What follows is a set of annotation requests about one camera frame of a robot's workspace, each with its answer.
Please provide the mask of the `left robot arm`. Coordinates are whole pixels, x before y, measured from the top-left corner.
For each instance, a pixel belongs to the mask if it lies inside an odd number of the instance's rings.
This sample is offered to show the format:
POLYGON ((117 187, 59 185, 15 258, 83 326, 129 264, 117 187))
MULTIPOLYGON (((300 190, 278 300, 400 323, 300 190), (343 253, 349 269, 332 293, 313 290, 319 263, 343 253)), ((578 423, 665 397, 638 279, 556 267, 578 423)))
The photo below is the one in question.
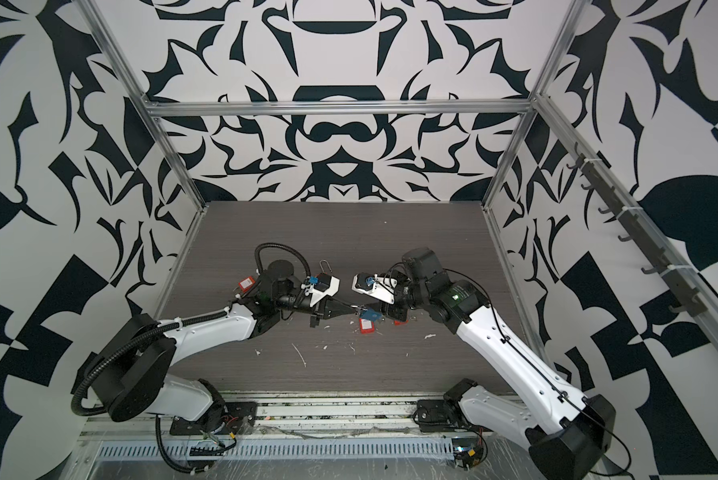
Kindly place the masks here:
POLYGON ((165 320, 138 314, 128 320, 86 366, 72 394, 73 413, 106 414, 114 422, 141 414, 177 417, 215 430, 227 414, 222 395, 205 379, 189 381, 170 374, 174 364, 258 337, 286 313, 307 314, 312 325, 318 325, 358 310, 338 298, 339 279, 321 272, 300 280, 286 260, 271 262, 240 287, 240 294, 220 310, 165 320))

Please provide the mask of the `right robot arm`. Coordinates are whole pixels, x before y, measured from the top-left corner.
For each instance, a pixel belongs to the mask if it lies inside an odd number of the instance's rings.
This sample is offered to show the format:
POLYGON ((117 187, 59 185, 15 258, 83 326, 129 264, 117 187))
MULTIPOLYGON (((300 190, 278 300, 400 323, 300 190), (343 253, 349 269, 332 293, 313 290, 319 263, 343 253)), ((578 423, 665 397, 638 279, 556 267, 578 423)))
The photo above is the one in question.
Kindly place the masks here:
POLYGON ((516 336, 478 282, 443 267, 431 249, 408 251, 385 273, 361 274, 352 288, 379 300, 395 320, 425 311, 485 359, 519 399, 500 399, 464 379, 448 391, 449 402, 469 426, 526 450, 545 478, 584 479, 608 452, 611 402, 562 378, 516 336))

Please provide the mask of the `blue padlock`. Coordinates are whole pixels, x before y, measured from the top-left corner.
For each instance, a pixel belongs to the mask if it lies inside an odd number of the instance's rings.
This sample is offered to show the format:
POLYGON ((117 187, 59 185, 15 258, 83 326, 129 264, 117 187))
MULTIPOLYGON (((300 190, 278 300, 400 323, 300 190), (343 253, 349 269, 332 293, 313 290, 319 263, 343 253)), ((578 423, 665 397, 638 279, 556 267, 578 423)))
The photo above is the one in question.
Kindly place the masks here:
POLYGON ((376 322, 383 318, 383 315, 372 308, 360 308, 358 317, 362 321, 376 322))

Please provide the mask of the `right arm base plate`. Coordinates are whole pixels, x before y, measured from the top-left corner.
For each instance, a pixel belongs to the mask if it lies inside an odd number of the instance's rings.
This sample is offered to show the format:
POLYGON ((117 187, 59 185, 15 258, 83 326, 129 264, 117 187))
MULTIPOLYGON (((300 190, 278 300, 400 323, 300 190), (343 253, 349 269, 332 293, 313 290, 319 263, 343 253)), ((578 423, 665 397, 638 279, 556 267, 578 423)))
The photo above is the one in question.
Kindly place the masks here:
POLYGON ((468 421, 460 406, 446 399, 421 399, 411 415, 421 432, 477 432, 492 434, 493 430, 468 421))

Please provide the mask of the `red padlock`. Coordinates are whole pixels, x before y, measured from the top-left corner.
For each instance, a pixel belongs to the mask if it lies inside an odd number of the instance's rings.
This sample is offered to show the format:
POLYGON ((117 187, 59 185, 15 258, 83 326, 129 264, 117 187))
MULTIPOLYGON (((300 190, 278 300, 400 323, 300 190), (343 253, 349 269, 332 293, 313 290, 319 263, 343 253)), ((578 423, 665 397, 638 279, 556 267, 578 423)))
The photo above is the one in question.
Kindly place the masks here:
POLYGON ((374 322, 371 320, 361 319, 359 326, 361 334, 371 334, 375 331, 374 322))
POLYGON ((239 295, 250 292, 256 286, 256 279, 254 276, 247 276, 237 283, 235 293, 239 295))

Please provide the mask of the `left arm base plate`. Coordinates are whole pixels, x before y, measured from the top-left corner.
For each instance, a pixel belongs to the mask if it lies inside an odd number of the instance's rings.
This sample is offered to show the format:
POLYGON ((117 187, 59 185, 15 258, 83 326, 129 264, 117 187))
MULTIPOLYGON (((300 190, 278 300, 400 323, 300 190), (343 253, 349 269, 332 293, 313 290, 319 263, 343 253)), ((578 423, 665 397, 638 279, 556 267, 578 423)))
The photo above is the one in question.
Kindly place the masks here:
POLYGON ((240 434, 255 425, 258 403, 254 401, 227 402, 223 407, 212 406, 196 421, 175 417, 169 428, 172 436, 203 434, 240 434))

